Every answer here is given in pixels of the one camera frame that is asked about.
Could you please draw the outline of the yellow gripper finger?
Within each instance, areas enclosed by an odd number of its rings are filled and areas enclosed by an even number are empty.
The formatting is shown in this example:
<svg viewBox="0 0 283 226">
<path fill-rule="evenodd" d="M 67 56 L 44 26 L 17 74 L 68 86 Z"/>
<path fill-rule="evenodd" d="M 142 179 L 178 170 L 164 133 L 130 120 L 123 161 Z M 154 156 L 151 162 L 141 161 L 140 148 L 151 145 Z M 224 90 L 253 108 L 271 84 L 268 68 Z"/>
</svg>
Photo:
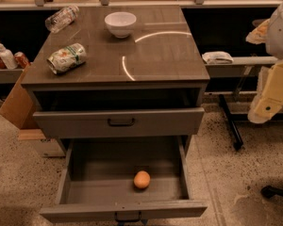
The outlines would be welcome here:
<svg viewBox="0 0 283 226">
<path fill-rule="evenodd" d="M 253 44 L 261 44 L 266 42 L 269 19 L 260 19 L 253 21 L 255 27 L 247 36 L 246 41 Z"/>
<path fill-rule="evenodd" d="M 262 67 L 258 75 L 257 95 L 248 112 L 252 123 L 269 121 L 283 107 L 283 60 L 271 68 Z"/>
</svg>

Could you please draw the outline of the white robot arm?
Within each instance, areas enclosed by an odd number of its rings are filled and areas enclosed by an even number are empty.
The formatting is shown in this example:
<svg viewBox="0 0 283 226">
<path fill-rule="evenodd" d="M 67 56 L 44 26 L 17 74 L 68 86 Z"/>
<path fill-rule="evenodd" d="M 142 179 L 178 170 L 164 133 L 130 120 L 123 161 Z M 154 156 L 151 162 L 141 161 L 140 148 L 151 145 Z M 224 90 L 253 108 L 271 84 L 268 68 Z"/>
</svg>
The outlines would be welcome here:
<svg viewBox="0 0 283 226">
<path fill-rule="evenodd" d="M 261 69 L 257 95 L 248 112 L 250 122 L 264 123 L 283 107 L 283 2 L 269 19 L 247 35 L 246 40 L 254 44 L 264 43 L 266 52 L 278 59 L 270 69 Z"/>
</svg>

